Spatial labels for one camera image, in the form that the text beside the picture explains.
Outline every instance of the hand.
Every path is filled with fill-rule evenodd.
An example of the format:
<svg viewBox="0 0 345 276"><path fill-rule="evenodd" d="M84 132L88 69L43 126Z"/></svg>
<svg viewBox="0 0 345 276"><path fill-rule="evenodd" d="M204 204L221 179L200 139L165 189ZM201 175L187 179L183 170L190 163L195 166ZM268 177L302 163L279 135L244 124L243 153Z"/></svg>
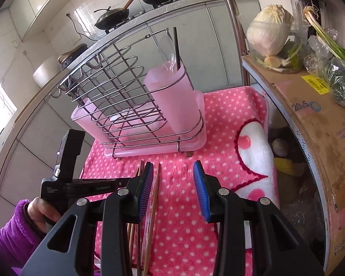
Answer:
<svg viewBox="0 0 345 276"><path fill-rule="evenodd" d="M61 215L50 203L39 197L32 200L28 205L27 212L37 228L43 233L46 233L45 217L54 222L59 221L61 218Z"/></svg>

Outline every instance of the pink plastic cup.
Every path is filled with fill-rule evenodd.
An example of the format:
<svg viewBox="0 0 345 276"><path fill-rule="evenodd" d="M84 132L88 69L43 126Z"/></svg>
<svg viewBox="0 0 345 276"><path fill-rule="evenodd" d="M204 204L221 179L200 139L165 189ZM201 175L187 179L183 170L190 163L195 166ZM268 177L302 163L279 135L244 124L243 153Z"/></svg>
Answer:
<svg viewBox="0 0 345 276"><path fill-rule="evenodd" d="M89 98L83 100L86 104L85 107L79 108L78 106L74 109L72 113L72 120L79 124L86 132L88 132L92 137L94 137L100 143L112 143L115 140L111 139L108 134L104 133L103 128L100 125L108 124L108 119L103 115L94 103L91 103Z"/></svg>
<svg viewBox="0 0 345 276"><path fill-rule="evenodd" d="M179 81L176 84L168 88L152 92L177 80ZM144 78L144 84L152 92L154 100L175 134L187 132L197 125L200 119L198 104L182 62L180 69L175 72L171 72L164 65L152 68ZM200 128L199 125L196 130L179 136L181 139L192 137Z"/></svg>

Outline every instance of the purple sleeve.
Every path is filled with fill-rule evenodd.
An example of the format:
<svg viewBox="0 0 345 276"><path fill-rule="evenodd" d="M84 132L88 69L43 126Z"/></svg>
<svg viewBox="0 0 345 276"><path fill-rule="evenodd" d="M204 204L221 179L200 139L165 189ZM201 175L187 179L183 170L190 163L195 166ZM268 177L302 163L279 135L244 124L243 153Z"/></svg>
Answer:
<svg viewBox="0 0 345 276"><path fill-rule="evenodd" d="M28 200L17 204L10 221L0 229L0 253L12 267L23 267L41 242L41 237L27 223L25 205Z"/></svg>

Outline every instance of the barcode sticker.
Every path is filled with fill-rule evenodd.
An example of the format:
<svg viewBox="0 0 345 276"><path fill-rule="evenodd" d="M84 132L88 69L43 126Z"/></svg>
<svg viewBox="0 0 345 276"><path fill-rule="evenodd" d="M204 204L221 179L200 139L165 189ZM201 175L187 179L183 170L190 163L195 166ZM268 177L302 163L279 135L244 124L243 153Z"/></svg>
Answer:
<svg viewBox="0 0 345 276"><path fill-rule="evenodd" d="M302 77L305 82L313 87L319 94L324 95L325 93L329 93L330 90L327 88L326 84L323 80L318 79L312 75L307 75Z"/></svg>

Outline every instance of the black chopstick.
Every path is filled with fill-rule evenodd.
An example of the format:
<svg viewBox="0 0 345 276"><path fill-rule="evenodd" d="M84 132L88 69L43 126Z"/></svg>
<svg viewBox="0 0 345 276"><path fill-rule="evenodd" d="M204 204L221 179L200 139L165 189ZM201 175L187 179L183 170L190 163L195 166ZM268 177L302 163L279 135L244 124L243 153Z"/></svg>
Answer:
<svg viewBox="0 0 345 276"><path fill-rule="evenodd" d="M174 43L175 43L175 55L176 55L176 68L177 71L180 69L180 54L179 54L179 44L178 44L178 32L176 27L174 27Z"/></svg>

